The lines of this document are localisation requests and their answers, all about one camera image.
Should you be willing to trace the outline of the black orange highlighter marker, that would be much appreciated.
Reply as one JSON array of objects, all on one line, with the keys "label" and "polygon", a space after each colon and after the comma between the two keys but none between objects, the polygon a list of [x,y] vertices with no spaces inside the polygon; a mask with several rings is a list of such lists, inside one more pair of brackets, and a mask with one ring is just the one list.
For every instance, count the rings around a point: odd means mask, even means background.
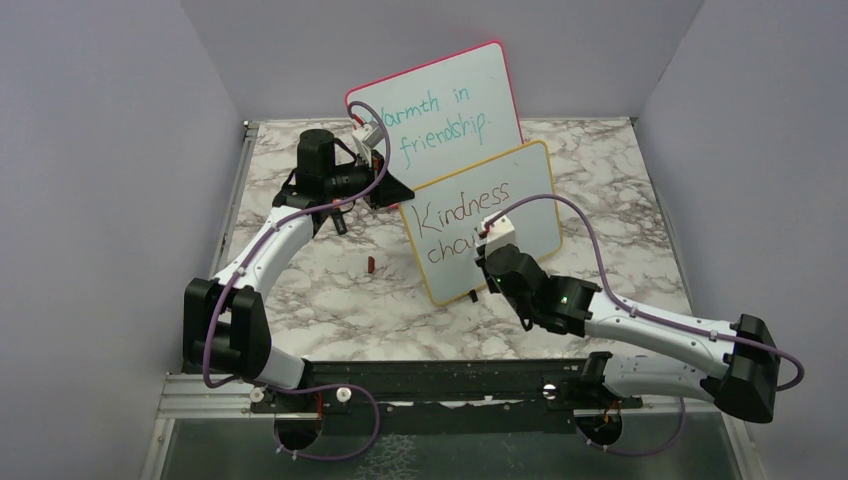
[{"label": "black orange highlighter marker", "polygon": [[347,224],[344,218],[345,213],[338,211],[331,214],[334,228],[338,235],[345,235],[348,232]]}]

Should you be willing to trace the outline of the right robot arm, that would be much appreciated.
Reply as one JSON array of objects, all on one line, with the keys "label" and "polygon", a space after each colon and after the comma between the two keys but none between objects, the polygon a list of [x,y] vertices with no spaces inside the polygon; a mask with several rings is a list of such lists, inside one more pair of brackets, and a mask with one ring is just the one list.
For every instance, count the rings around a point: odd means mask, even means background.
[{"label": "right robot arm", "polygon": [[477,249],[476,265],[489,291],[502,295],[522,327],[558,335],[614,340],[650,356],[611,355],[577,380],[579,398],[600,407],[613,397],[684,397],[710,402],[735,418],[766,424],[774,418],[780,360],[766,323],[743,314],[735,322],[641,310],[615,304],[597,284],[549,275],[507,244]]}]

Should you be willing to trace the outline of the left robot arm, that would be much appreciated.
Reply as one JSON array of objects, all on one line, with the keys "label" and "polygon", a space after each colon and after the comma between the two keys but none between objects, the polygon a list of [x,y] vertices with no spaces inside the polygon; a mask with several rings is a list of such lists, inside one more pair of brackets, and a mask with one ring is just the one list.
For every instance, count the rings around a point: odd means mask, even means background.
[{"label": "left robot arm", "polygon": [[184,293],[182,353],[204,375],[276,387],[285,407],[298,411],[313,401],[314,384],[303,376],[305,360],[272,343],[264,299],[296,253],[327,219],[344,234],[343,206],[363,200],[370,208],[411,200],[413,191],[394,178],[377,146],[387,140],[374,122],[354,130],[352,161],[339,164],[343,142],[332,132],[301,133],[297,164],[274,197],[260,232],[210,279],[195,278]]}]

